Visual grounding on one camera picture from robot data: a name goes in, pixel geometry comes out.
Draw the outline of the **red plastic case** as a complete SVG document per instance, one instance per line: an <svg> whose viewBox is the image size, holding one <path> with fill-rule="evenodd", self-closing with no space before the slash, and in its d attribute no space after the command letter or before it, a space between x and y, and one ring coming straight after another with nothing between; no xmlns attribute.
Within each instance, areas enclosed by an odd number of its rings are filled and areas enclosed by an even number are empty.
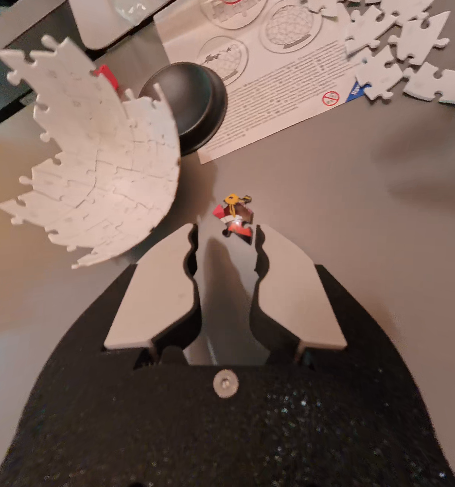
<svg viewBox="0 0 455 487"><path fill-rule="evenodd" d="M92 71L92 74L96 77L104 76L109 81L113 89L117 92L119 88L119 82L106 64L100 65L97 69Z"/></svg>

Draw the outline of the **partly built puzzle ball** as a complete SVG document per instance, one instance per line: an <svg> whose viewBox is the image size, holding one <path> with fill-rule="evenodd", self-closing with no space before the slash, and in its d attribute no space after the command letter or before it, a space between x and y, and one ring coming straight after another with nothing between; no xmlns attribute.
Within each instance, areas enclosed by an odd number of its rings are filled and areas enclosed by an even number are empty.
<svg viewBox="0 0 455 487"><path fill-rule="evenodd" d="M181 150L176 122L159 83L157 99L122 101L70 39L44 35L45 50L1 49L7 80L36 93L33 118L43 142L60 152L21 176L32 189L0 203L13 225L29 222L49 240L90 249L73 269L114 259L143 240L169 212L176 197Z"/></svg>

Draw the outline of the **puzzle instruction leaflet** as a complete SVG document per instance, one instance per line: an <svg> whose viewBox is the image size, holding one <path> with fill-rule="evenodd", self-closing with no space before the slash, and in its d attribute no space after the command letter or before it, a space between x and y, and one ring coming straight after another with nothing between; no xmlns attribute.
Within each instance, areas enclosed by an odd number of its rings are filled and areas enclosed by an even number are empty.
<svg viewBox="0 0 455 487"><path fill-rule="evenodd" d="M173 1L153 17L171 63L214 71L228 94L201 164L344 104L356 85L347 1Z"/></svg>

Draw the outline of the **pile of white puzzle pieces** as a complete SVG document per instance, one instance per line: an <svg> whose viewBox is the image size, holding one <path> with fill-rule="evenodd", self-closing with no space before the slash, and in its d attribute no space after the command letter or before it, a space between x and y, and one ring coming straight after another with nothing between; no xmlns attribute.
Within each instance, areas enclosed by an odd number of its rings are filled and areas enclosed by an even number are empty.
<svg viewBox="0 0 455 487"><path fill-rule="evenodd" d="M346 1L353 9L342 28L344 56L354 65L356 94L362 88L371 101L389 100L404 81L403 94L421 101L455 105L455 70L427 61L449 45L455 1Z"/></svg>

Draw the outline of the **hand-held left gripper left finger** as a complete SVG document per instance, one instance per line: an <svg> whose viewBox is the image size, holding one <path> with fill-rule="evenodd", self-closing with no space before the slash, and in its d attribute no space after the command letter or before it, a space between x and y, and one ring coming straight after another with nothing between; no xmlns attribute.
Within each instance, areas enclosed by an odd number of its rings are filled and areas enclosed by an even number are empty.
<svg viewBox="0 0 455 487"><path fill-rule="evenodd" d="M202 326L197 271L198 227L187 223L137 262L103 346L107 350L185 349Z"/></svg>

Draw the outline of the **colourful puzzle piece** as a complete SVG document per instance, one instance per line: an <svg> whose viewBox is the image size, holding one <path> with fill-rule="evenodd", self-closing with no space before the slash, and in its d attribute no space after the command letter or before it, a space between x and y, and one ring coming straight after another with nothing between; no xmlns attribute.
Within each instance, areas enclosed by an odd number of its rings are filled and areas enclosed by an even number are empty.
<svg viewBox="0 0 455 487"><path fill-rule="evenodd" d="M222 234L225 237L235 234L248 245L252 244L253 230L250 225L253 223L254 213L248 207L251 202L252 197L249 195L240 197L232 193L224 198L223 204L218 204L212 211L212 215L224 223Z"/></svg>

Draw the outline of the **black round ball stand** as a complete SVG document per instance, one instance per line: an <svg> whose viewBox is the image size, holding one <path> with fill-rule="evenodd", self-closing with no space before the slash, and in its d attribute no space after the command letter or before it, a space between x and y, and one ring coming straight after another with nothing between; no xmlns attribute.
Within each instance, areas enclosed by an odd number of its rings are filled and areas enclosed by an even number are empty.
<svg viewBox="0 0 455 487"><path fill-rule="evenodd" d="M221 127L228 107L222 79L212 69L192 62L170 64L151 76L139 96L159 99L159 84L176 122L181 156L208 143Z"/></svg>

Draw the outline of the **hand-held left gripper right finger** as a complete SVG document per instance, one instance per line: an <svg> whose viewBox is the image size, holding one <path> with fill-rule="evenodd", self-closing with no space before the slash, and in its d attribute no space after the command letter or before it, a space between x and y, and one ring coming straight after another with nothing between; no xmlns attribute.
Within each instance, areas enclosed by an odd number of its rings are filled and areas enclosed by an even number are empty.
<svg viewBox="0 0 455 487"><path fill-rule="evenodd" d="M347 347L312 259L265 223L256 226L258 279L249 325L267 350L295 353L306 348Z"/></svg>

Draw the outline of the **clear plastic packaging tray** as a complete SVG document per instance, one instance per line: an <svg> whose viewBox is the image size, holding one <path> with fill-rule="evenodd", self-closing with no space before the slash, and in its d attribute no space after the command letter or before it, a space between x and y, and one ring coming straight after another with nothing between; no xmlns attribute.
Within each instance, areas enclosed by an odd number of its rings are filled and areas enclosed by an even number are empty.
<svg viewBox="0 0 455 487"><path fill-rule="evenodd" d="M169 1L68 1L82 43L91 50L105 48Z"/></svg>

